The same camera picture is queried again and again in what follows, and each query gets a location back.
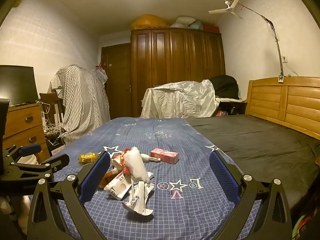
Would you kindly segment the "white medicine box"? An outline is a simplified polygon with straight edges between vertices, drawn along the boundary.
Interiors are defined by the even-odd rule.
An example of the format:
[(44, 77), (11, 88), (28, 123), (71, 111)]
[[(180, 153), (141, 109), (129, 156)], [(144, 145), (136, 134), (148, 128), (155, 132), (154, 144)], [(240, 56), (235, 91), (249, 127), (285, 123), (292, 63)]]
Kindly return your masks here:
[(132, 183), (130, 174), (120, 172), (120, 174), (113, 178), (104, 187), (104, 190), (111, 194), (112, 197), (116, 198), (116, 200), (122, 200), (131, 186)]

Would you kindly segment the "printed paper leaflet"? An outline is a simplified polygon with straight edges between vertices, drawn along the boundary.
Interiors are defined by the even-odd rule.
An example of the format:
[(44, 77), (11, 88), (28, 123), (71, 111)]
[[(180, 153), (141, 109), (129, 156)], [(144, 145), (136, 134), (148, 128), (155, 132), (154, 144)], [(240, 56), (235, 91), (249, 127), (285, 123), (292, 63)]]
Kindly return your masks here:
[(149, 216), (153, 213), (152, 209), (146, 207), (149, 194), (154, 189), (153, 183), (145, 183), (139, 181), (131, 186), (129, 200), (123, 202), (123, 207), (129, 211), (135, 212), (139, 215)]

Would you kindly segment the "white foam roll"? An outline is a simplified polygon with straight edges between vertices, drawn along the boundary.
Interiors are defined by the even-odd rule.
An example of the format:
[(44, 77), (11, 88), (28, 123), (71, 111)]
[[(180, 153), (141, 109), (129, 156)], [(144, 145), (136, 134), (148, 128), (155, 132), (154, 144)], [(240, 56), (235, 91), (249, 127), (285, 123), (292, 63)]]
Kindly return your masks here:
[(136, 146), (126, 151), (123, 158), (124, 164), (128, 168), (133, 181), (143, 181), (145, 183), (150, 183), (148, 172), (144, 166), (140, 151)]

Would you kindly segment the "pink red carton box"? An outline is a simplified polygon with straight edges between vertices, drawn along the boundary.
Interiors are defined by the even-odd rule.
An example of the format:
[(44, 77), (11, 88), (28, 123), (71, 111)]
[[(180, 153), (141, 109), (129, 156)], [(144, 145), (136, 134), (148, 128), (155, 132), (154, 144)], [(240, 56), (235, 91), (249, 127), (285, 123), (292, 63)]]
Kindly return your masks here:
[(150, 152), (150, 156), (160, 159), (162, 162), (176, 164), (179, 160), (179, 153), (155, 148)]

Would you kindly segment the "wooden chest of drawers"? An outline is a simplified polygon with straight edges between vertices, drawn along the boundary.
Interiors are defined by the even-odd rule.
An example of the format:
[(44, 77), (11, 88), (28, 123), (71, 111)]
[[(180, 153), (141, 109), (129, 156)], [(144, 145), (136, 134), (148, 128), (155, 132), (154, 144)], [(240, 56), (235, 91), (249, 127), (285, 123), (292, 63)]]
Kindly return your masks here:
[(12, 145), (19, 147), (39, 144), (41, 152), (36, 154), (37, 161), (41, 163), (50, 157), (43, 130), (41, 110), (39, 103), (9, 107), (3, 137), (4, 149)]

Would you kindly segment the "wooden chair back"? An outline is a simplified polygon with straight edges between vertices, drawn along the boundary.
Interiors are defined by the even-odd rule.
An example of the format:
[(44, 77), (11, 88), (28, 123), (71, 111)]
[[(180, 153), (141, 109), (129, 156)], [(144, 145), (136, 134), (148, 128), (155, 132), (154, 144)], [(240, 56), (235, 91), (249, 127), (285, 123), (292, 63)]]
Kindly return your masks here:
[(64, 108), (62, 100), (54, 93), (40, 93), (44, 117), (48, 124), (63, 123)]

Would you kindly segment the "black flat television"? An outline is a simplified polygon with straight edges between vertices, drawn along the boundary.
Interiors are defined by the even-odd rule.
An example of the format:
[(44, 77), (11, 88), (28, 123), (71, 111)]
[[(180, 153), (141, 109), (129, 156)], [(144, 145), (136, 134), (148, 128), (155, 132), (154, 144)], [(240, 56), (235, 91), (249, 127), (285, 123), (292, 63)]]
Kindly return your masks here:
[(39, 100), (33, 67), (1, 65), (0, 71), (1, 99), (9, 99), (9, 106)]

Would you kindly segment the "dark grey bed cover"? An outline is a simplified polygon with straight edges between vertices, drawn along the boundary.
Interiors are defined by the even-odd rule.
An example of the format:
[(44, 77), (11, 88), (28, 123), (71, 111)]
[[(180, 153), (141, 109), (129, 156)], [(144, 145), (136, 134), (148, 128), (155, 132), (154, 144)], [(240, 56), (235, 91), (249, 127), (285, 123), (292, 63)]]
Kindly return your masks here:
[(289, 207), (319, 194), (319, 140), (250, 115), (188, 118), (187, 122), (255, 180), (278, 178)]

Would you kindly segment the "blue star-pattern bedsheet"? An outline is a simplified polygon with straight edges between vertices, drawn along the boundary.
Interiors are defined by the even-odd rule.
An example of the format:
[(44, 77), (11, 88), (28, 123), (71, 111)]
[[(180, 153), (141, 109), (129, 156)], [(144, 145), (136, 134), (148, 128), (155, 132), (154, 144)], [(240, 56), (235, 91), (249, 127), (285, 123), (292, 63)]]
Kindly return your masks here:
[(215, 145), (183, 119), (117, 118), (87, 133), (63, 152), (67, 167), (56, 172), (60, 181), (81, 170), (79, 155), (88, 152), (115, 153), (137, 147), (148, 154), (155, 148), (177, 152), (176, 164), (146, 163), (153, 173), (154, 189), (140, 216), (126, 210), (122, 201), (98, 190), (85, 207), (108, 239), (211, 239), (233, 211), (210, 168)]

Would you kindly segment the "striped cloth cover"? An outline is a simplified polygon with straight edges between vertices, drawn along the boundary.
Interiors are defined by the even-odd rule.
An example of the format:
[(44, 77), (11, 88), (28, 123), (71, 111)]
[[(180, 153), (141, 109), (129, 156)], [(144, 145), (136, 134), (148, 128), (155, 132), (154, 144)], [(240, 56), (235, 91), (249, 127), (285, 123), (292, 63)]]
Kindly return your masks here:
[(75, 142), (111, 120), (105, 90), (105, 70), (90, 71), (74, 65), (60, 68), (50, 81), (50, 90), (62, 100), (64, 107), (61, 135), (65, 145)]

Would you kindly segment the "wooden bed headboard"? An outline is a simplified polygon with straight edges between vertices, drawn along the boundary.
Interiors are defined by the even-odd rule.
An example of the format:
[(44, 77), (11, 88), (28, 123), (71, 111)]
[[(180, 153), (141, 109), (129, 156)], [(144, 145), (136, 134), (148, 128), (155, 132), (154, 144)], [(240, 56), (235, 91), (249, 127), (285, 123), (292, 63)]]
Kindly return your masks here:
[(246, 115), (319, 139), (319, 78), (276, 77), (248, 83)]

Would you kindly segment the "dark wooden door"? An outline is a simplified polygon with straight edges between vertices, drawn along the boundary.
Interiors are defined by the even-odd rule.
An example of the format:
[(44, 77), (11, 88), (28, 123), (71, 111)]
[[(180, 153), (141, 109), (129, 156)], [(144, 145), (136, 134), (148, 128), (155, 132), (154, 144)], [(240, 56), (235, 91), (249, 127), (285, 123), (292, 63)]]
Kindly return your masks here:
[(131, 117), (131, 44), (103, 47), (101, 63), (108, 77), (105, 90), (111, 119)]

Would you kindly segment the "black clothes pile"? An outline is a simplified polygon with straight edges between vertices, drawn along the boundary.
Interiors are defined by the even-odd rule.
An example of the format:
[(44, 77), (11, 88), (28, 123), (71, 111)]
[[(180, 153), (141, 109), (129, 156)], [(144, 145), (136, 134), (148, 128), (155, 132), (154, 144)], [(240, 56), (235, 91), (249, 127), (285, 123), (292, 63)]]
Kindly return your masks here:
[(215, 95), (220, 98), (240, 99), (239, 86), (236, 79), (229, 75), (219, 75), (210, 78)]

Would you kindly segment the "orange bundle on wardrobe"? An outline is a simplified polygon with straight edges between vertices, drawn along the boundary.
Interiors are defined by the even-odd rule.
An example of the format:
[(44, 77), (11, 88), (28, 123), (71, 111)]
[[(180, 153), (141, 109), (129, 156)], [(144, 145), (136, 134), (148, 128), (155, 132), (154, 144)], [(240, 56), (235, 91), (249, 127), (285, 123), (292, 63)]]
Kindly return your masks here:
[(170, 24), (168, 24), (163, 18), (160, 18), (155, 15), (145, 14), (135, 20), (131, 24), (131, 28), (133, 30), (137, 29), (152, 29), (152, 28), (169, 28)]

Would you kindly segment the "white ceiling fan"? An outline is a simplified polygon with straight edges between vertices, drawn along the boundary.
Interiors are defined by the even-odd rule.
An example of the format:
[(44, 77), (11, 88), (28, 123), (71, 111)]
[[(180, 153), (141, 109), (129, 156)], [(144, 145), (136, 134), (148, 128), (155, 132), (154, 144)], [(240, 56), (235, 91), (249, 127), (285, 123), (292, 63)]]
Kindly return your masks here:
[(215, 10), (211, 10), (208, 11), (208, 13), (210, 15), (217, 15), (217, 14), (232, 14), (234, 16), (236, 16), (239, 19), (242, 19), (242, 17), (240, 15), (238, 15), (234, 9), (236, 7), (236, 5), (238, 4), (238, 2), (240, 0), (233, 0), (232, 3), (230, 2), (230, 0), (224, 0), (225, 1), (225, 5), (227, 6), (227, 8), (224, 9), (215, 9)]

